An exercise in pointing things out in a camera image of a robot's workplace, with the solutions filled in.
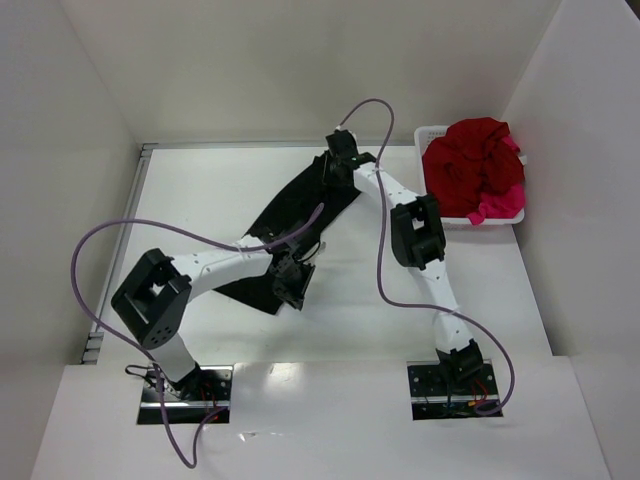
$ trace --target gray wall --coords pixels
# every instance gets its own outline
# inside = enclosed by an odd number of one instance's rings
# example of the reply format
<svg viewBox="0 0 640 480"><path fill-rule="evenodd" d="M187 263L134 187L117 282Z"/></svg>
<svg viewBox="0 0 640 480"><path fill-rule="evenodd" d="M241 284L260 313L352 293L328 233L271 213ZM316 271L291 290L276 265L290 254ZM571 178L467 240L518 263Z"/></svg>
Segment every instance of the gray wall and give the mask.
<svg viewBox="0 0 640 480"><path fill-rule="evenodd" d="M56 1L0 2L0 65L0 476L21 480L89 330L71 296L71 251L122 214L137 147ZM92 304L115 233L82 260Z"/></svg>
<svg viewBox="0 0 640 480"><path fill-rule="evenodd" d="M527 272L616 479L640 466L638 78L625 1L564 0L505 114L529 157Z"/></svg>
<svg viewBox="0 0 640 480"><path fill-rule="evenodd" d="M500 115L557 0L61 0L138 141L323 138L368 96ZM386 117L354 118L379 139Z"/></svg>

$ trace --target pink fabric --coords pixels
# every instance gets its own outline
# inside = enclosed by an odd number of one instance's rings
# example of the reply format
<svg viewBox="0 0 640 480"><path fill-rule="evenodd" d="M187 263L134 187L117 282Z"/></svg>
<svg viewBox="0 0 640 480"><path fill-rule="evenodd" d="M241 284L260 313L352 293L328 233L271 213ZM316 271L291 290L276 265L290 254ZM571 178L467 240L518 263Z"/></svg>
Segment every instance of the pink fabric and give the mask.
<svg viewBox="0 0 640 480"><path fill-rule="evenodd" d="M524 208L524 187L520 184L511 187L504 195L480 193L478 211L467 215L472 225L480 225L485 218L513 218Z"/></svg>
<svg viewBox="0 0 640 480"><path fill-rule="evenodd" d="M513 141L513 138L511 138L511 135L502 137L502 141L506 143L511 148L511 150L513 150L516 153L520 153L520 147L516 142Z"/></svg>

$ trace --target red cloth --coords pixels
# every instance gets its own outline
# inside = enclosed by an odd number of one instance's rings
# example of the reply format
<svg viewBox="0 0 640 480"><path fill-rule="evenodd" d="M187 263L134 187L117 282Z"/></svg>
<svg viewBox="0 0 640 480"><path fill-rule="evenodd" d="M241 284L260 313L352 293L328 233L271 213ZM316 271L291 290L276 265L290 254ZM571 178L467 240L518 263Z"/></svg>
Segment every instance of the red cloth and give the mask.
<svg viewBox="0 0 640 480"><path fill-rule="evenodd" d="M471 212L467 218L472 225L480 225L485 218L513 218L525 204L524 187L514 185L504 195L480 193L480 205L477 212Z"/></svg>
<svg viewBox="0 0 640 480"><path fill-rule="evenodd" d="M509 125L472 118L452 125L422 156L427 191L438 199L444 217L466 217L477 210L480 193L503 195L524 181L516 153L501 139Z"/></svg>

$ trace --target purple hose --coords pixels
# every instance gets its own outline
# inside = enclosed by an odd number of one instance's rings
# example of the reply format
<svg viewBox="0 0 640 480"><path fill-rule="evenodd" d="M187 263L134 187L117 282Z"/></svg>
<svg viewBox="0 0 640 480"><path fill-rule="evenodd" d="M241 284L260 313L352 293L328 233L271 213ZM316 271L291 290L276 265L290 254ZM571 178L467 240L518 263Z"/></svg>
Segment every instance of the purple hose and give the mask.
<svg viewBox="0 0 640 480"><path fill-rule="evenodd" d="M340 122L340 126L344 125L345 122L349 120L351 115L353 115L357 110L360 109L360 107L362 107L363 105L366 105L367 103L380 103L384 105L385 107L387 107L387 110L389 110L389 115L391 117L389 121L389 128L387 130L387 134L384 137L384 141L382 142L382 145L380 146L380 150L378 151L378 156L376 157L376 169L378 169L380 168L380 159L382 158L382 153L384 152L384 149L387 146L387 143L389 143L389 138L391 137L391 132L393 131L393 125L395 123L395 114L393 112L393 108L391 108L391 105L389 105L389 103L387 103L386 101L380 98L368 98L366 100L363 100L362 102L358 103L355 107L353 107L349 113L347 113L347 115L344 117L342 122ZM473 320L472 318L469 318L466 315L463 315L462 313L458 313L446 307L441 307L440 305L432 305L429 303L396 302L395 300L390 299L387 296L386 292L384 291L384 286L382 284L382 255L384 253L384 239L387 234L387 196L384 193L382 176L380 175L380 172L378 170L376 170L376 178L378 179L378 187L380 188L380 198L382 199L382 228L380 229L380 242L378 244L378 261L377 261L377 268L376 268L376 282L378 284L378 293L380 294L380 297L382 297L382 300L384 300L386 303L394 307L426 308L430 310L437 310L440 312L449 313L473 325L474 327L481 330L487 337L489 337L491 341L493 341L493 343L496 344L500 352L502 352L505 360L507 361L507 365L509 366L509 375L510 375L509 389L507 390L507 394L504 396L502 402L497 404L494 408L491 408L489 410L483 410L480 408L481 405L478 405L474 408L474 411L478 415L482 415L482 416L493 415L494 413L499 412L500 410L502 410L502 407L504 407L507 404L507 402L511 398L511 395L513 394L513 389L515 388L515 384L516 384L516 371L513 368L513 362L511 361L511 357L507 353L507 350L504 348L502 343L500 343L500 341L495 337L495 335L493 335L485 326Z"/></svg>
<svg viewBox="0 0 640 480"><path fill-rule="evenodd" d="M213 247L217 247L220 248L222 250L228 250L228 251L232 251L232 252L237 252L237 251L241 251L241 252L257 252L260 250L267 250L267 249L271 249L271 248L275 248L279 245L282 245L284 243L287 243L289 240L297 237L298 235L304 233L312 224L313 222L315 222L317 220L317 218L320 216L320 213L322 213L322 209L324 208L324 204L320 204L316 207L316 209L313 211L313 213L311 214L311 217L309 218L309 220L307 221L307 223L305 223L302 227L298 228L296 231L282 237L279 238L278 240L272 242L272 243L268 243L266 245L261 245L258 247L236 247L236 246L232 246L232 245L226 245L224 243L220 243L220 242L216 242L215 240L210 240L208 238L205 237L201 237L200 235L196 235L195 233L191 233L187 230L183 230L181 228L178 227L174 227L172 225L167 225L166 223L161 223L161 222L155 222L153 220L141 220L141 219L137 219L137 218L124 218L124 219L120 219L120 220L109 220L107 222L101 223L100 225L93 227L91 230L89 230L87 233L84 234L84 236L80 239L80 241L78 242L78 244L76 245L76 248L73 250L73 255L71 256L71 268L70 268L70 273L71 273L71 288L73 290L73 294L76 297L76 301L78 302L78 304L80 305L80 308L82 308L82 310L84 311L84 313L93 321L96 323L96 325L102 327L105 331L109 332L112 335L115 335L116 337L118 337L120 340L122 340L123 342L128 343L129 345L131 345L133 348L135 348L136 350L138 350L140 353L142 353L145 357L147 357L153 365L153 368L155 370L156 373L156 378L158 379L156 381L156 389L158 391L158 393L160 394L160 414L162 416L162 423L164 424L164 428L167 432L167 437L169 437L169 442L171 443L171 446L173 447L173 449L176 451L176 454L178 455L178 457L180 457L180 460L182 461L182 463L184 463L188 468L196 468L196 465L198 464L198 457L196 455L196 443L198 441L198 437L200 436L200 432L202 432L202 429L204 428L204 426L209 423L211 421L211 419L217 415L221 410L224 410L224 408L222 409L218 409L215 412L210 413L209 415L207 415L205 418L202 419L202 421L200 422L200 424L198 425L198 428L196 429L196 433L193 437L193 462L190 462L184 455L184 453L182 453L182 450L180 449L180 446L178 445L178 443L176 442L175 437L173 436L173 432L171 431L171 425L169 424L169 418L167 415L167 409L166 406L164 404L164 382L161 380L162 376L161 376L161 369L160 366L156 363L155 359L153 358L153 355L151 355L151 353L149 353L149 351L138 345L136 342L134 342L133 340L131 340L130 338L128 338L126 335L120 333L119 331L117 331L115 328L110 327L109 325L107 325L106 323L104 323L102 320L100 320L89 308L89 306L87 305L87 303L84 301L84 298L82 297L82 294L80 293L80 288L78 287L78 257L80 256L80 251L82 250L82 247L84 247L85 243L87 243L87 241L93 237L96 233L104 230L105 228L109 228L112 227L114 225L125 225L125 224L137 224L137 225L150 225L152 227L158 227L158 228L162 228L164 230L169 230L171 232L175 232L175 233L179 233L180 235L184 235L185 237L189 237L192 238L194 240L198 240L202 243L205 243L207 245L211 245Z"/></svg>

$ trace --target purple cable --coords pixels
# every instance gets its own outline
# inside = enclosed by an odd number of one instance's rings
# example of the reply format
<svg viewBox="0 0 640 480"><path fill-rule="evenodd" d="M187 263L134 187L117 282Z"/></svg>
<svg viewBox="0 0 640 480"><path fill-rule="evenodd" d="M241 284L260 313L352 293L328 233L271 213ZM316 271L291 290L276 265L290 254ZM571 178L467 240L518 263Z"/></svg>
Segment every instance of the purple cable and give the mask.
<svg viewBox="0 0 640 480"><path fill-rule="evenodd" d="M340 122L340 126L344 125L345 122L349 120L349 118L351 118L351 115L353 115L357 110L359 110L363 105L366 105L367 103L379 103L384 105L387 108L387 110L389 110L389 115L391 117L389 121L389 129L387 130L387 134L384 137L384 141L382 142L382 145L380 146L380 150L378 151L378 156L376 157L376 178L378 179L378 187L380 188L380 198L382 199L382 228L380 229L380 243L378 245L378 261L377 261L377 268L376 268L376 282L378 284L378 293L380 294L380 297L382 297L382 300L384 300L386 303L394 307L426 308L426 309L437 310L439 312L444 312L444 313L449 313L451 315L454 315L455 317L458 317L459 319L481 330L487 337L491 339L491 341L493 341L493 343L496 344L500 352L502 352L502 355L504 355L504 358L507 361L507 365L509 366L509 375L510 375L509 389L507 390L507 394L504 396L504 399L502 400L502 402L498 403L494 408L489 410L483 410L480 408L480 406L476 406L474 408L474 411L478 415L482 415L482 416L493 415L494 413L497 413L500 410L502 410L502 407L504 407L507 404L507 402L511 398L511 395L513 394L513 389L515 388L515 384L516 384L516 371L513 367L513 362L511 361L511 357L507 353L507 350L504 348L502 343L500 343L500 341L495 337L495 335L493 335L493 333L491 333L485 326L483 326L479 322L473 320L472 318L467 317L466 315L463 315L462 313L456 312L455 310L451 310L446 307L441 307L440 305L432 305L430 303L396 302L395 300L390 299L384 291L384 286L382 285L382 255L384 253L384 239L387 234L387 196L384 193L382 176L380 175L380 171L378 169L380 168L380 159L382 158L382 153L384 152L384 149L387 146L387 143L389 143L389 138L391 137L391 132L393 131L393 126L395 123L395 113L393 112L393 108L391 108L391 105L389 105L388 102L380 98L368 98L358 103L355 107L353 107L351 111L347 113L347 115L344 117L342 122Z"/></svg>
<svg viewBox="0 0 640 480"><path fill-rule="evenodd" d="M321 203L320 205L318 205L316 207L316 209L313 211L313 213L311 214L311 217L309 218L309 220L300 228L298 228L297 230L295 230L294 232L285 235L282 238L279 238L278 240L275 240L274 242L268 243L266 245L261 245L258 247L237 247L237 246L232 246L232 245L226 245L224 243L220 243L220 242L216 242L215 240L210 240L208 238L202 237L200 235L196 235L195 233L191 233L187 230L183 230L182 228L178 228L178 227L174 227L173 225L167 225L166 223L161 223L161 222L156 222L153 220L142 220L142 219L137 219L137 218L124 218L124 219L120 219L120 220L109 220L107 222L101 223L100 225L93 227L91 230L89 230L87 233L85 233L83 235L83 237L80 239L80 241L78 242L78 244L76 245L76 248L73 250L73 255L71 256L71 267L70 267L70 274L71 274L71 289L73 290L73 295L76 298L76 301L78 302L78 304L80 305L80 308L82 308L82 310L84 311L84 313L98 326L102 327L106 332L109 332L110 334L118 337L120 340L122 340L123 342L128 343L129 345L131 345L132 347L134 347L136 350L138 350L140 353L142 353L145 357L147 357L152 365L153 365L153 369L155 370L155 374L156 374L156 378L158 379L156 381L156 390L159 393L160 396L160 414L162 416L162 423L164 424L164 428L167 432L167 437L169 437L169 442L171 443L171 446L173 447L173 449L176 451L176 454L178 455L178 457L180 457L180 460L182 461L182 463L184 463L188 468L190 469L194 469L196 468L196 465L198 464L198 458L196 455L196 444L198 441L198 437L200 436L200 432L202 432L202 429L204 428L204 426L209 423L209 421L211 421L211 419L217 415L218 413L220 413L220 411L224 410L224 407L221 409L216 410L215 412L210 413L209 415L207 415L205 418L202 419L202 421L200 422L200 424L198 425L198 428L196 429L196 433L193 436L193 462L190 462L184 455L184 453L182 453L182 450L180 449L180 446L178 445L178 443L176 442L175 437L173 436L173 432L171 431L171 425L169 424L169 417L167 415L167 409L164 403L164 382L160 381L162 379L161 376L161 369L160 366L156 363L155 359L153 358L153 355L151 355L151 353L149 353L149 351L138 345L136 342L134 342L133 340L131 340L130 338L128 338L126 335L120 333L119 331L117 331L115 328L110 327L109 325L107 325L106 323L104 323L102 320L100 320L89 308L89 306L87 305L87 303L84 301L84 298L82 297L82 294L80 293L80 288L78 287L78 257L80 256L80 251L82 250L82 247L84 247L85 243L87 243L87 241L93 237L96 233L112 227L114 225L126 225L126 224L137 224L137 225L150 225L152 227L157 227L157 228L162 228L164 230L169 230L171 232L174 233L179 233L180 235L184 235L185 237L189 237L192 238L194 240L198 240L199 242L205 243L207 245L211 245L213 247L216 248L220 248L222 250L227 250L227 251L231 251L231 252L246 252L246 253L250 253L250 252L258 252L260 250L268 250L271 248L275 248L277 246L280 246L284 243L287 243L289 240L292 240L293 238L297 237L298 235L304 233L312 224L313 222L315 222L317 220L317 218L320 216L320 214L322 213L322 210L324 208L324 204Z"/></svg>

